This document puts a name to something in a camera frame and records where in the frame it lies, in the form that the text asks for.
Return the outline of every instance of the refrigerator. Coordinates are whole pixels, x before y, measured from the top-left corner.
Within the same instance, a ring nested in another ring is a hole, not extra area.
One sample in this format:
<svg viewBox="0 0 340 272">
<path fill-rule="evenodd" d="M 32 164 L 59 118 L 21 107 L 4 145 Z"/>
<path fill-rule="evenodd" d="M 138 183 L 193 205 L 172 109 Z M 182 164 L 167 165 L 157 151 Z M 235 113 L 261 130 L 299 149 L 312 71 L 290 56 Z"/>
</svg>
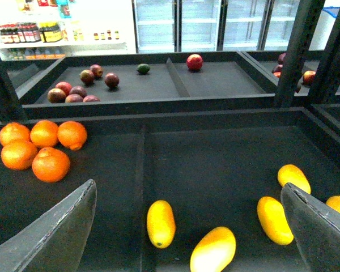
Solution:
<svg viewBox="0 0 340 272">
<path fill-rule="evenodd" d="M 177 7 L 172 0 L 135 0 L 138 53 L 175 51 L 175 16 Z"/>
<path fill-rule="evenodd" d="M 223 50 L 286 50 L 299 3 L 229 0 Z M 264 29 L 267 21 L 268 31 Z"/>
</svg>

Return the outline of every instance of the red apple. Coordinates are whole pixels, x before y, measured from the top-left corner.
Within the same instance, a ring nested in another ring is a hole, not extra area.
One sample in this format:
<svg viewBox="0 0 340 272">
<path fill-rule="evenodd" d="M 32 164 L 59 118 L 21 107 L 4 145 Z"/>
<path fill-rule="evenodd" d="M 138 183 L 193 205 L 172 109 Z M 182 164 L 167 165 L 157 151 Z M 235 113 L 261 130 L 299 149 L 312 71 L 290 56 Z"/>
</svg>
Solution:
<svg viewBox="0 0 340 272">
<path fill-rule="evenodd" d="M 203 58 L 198 54 L 192 54 L 186 60 L 186 65 L 190 71 L 199 71 L 203 66 Z"/>
<path fill-rule="evenodd" d="M 56 85 L 56 88 L 61 89 L 67 96 L 69 95 L 69 92 L 72 89 L 72 85 L 69 84 L 68 82 L 62 81 Z"/>
<path fill-rule="evenodd" d="M 87 95 L 84 99 L 83 102 L 99 102 L 100 99 L 97 96 L 94 95 Z"/>
<path fill-rule="evenodd" d="M 283 64 L 276 65 L 275 68 L 273 68 L 272 73 L 276 72 L 282 72 Z"/>
<path fill-rule="evenodd" d="M 278 78 L 281 77 L 281 72 L 275 72 L 275 73 L 273 73 L 273 74 L 275 75 L 275 77 L 278 77 Z"/>
<path fill-rule="evenodd" d="M 306 71 L 303 76 L 304 85 L 311 85 L 313 80 L 315 79 L 316 72 L 315 71 Z"/>
<path fill-rule="evenodd" d="M 101 78 L 103 75 L 103 69 L 100 65 L 98 64 L 93 64 L 90 67 L 90 70 L 92 73 L 95 75 L 95 78 Z"/>
<path fill-rule="evenodd" d="M 104 83 L 110 88 L 116 88 L 120 83 L 120 79 L 115 73 L 108 73 L 104 79 Z"/>
<path fill-rule="evenodd" d="M 279 55 L 278 56 L 278 64 L 283 64 L 285 57 L 286 57 L 286 53 L 282 53 L 281 55 Z"/>
<path fill-rule="evenodd" d="M 77 93 L 73 93 L 73 94 L 67 96 L 65 102 L 66 103 L 74 103 L 74 102 L 82 102 L 82 101 L 83 101 L 83 97 L 81 97 Z"/>
<path fill-rule="evenodd" d="M 77 95 L 80 95 L 81 97 L 85 98 L 87 96 L 87 91 L 82 86 L 74 86 L 72 88 L 72 90 L 70 90 L 69 94 L 70 95 L 77 94 Z"/>
<path fill-rule="evenodd" d="M 62 89 L 54 88 L 48 92 L 47 98 L 51 103 L 62 103 L 66 100 L 66 93 Z"/>
<path fill-rule="evenodd" d="M 90 70 L 84 70 L 79 74 L 81 81 L 85 85 L 90 85 L 95 80 L 95 75 Z"/>
</svg>

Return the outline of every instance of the dark gray tray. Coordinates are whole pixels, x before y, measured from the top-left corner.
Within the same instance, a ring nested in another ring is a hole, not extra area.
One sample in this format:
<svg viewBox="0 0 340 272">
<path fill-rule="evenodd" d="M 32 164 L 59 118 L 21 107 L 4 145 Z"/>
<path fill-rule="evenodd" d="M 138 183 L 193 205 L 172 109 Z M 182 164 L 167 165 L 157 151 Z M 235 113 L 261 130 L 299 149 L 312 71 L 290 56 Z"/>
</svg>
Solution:
<svg viewBox="0 0 340 272">
<path fill-rule="evenodd" d="M 264 67 L 266 71 L 272 72 L 272 69 L 278 64 L 277 59 L 278 56 L 283 52 L 248 52 L 255 60 L 257 60 L 261 66 Z M 308 70 L 317 70 L 318 64 L 320 63 L 320 58 L 322 55 L 322 51 L 309 51 L 307 53 L 307 60 L 305 61 L 304 67 L 302 69 L 302 73 Z M 302 84 L 303 80 L 300 78 L 299 84 L 301 84 L 301 90 L 299 93 L 296 93 L 295 96 L 305 96 L 308 94 L 309 86 Z M 340 95 L 340 87 L 338 89 L 337 95 Z"/>
<path fill-rule="evenodd" d="M 217 226 L 237 240 L 224 271 L 307 271 L 296 243 L 272 243 L 256 213 L 262 196 L 279 199 L 277 171 L 288 163 L 304 171 L 318 199 L 340 194 L 340 137 L 305 109 L 78 120 L 89 138 L 82 150 L 65 150 L 73 164 L 63 181 L 45 184 L 0 161 L 0 243 L 94 179 L 95 221 L 78 271 L 189 271 L 193 248 Z M 177 224 L 166 250 L 146 234 L 157 199 L 169 201 Z"/>
<path fill-rule="evenodd" d="M 340 135 L 340 104 L 312 105 L 312 112 Z"/>
<path fill-rule="evenodd" d="M 191 97 L 266 94 L 236 62 L 204 63 L 198 73 L 190 72 L 185 63 L 175 67 Z"/>
<path fill-rule="evenodd" d="M 180 97 L 165 64 L 151 65 L 151 70 L 147 75 L 139 75 L 136 68 L 137 65 L 103 66 L 104 76 L 95 80 L 93 85 L 86 86 L 80 81 L 79 74 L 89 67 L 69 67 L 35 103 L 48 104 L 48 91 L 61 81 L 69 82 L 73 87 L 82 86 L 87 90 L 87 94 L 95 95 L 101 101 L 106 102 Z M 114 91 L 110 91 L 104 83 L 104 77 L 109 72 L 116 73 L 120 78 L 120 84 Z"/>
</svg>

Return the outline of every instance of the store shelf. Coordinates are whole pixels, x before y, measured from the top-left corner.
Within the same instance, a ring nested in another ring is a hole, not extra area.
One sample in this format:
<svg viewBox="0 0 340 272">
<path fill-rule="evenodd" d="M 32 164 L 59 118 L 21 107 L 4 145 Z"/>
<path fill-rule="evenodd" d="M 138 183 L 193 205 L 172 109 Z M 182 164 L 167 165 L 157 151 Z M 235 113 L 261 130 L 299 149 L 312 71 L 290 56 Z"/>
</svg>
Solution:
<svg viewBox="0 0 340 272">
<path fill-rule="evenodd" d="M 138 26 L 150 26 L 153 24 L 173 24 L 174 20 L 145 20 L 145 21 L 138 21 Z"/>
<path fill-rule="evenodd" d="M 196 18 L 196 19 L 183 19 L 183 23 L 188 23 L 188 24 L 216 24 L 217 21 L 214 18 L 207 18 L 207 19 L 202 19 L 202 18 Z"/>
<path fill-rule="evenodd" d="M 262 17 L 252 17 L 252 18 L 230 18 L 227 19 L 227 23 L 247 23 L 247 22 L 261 22 Z M 272 17 L 271 22 L 293 22 L 294 17 Z"/>
<path fill-rule="evenodd" d="M 99 41 L 57 41 L 57 42 L 24 42 L 20 44 L 0 44 L 0 49 L 9 48 L 33 48 L 33 47 L 55 47 L 55 46 L 84 46 L 84 45 L 112 45 L 124 44 L 124 40 L 99 40 Z"/>
</svg>

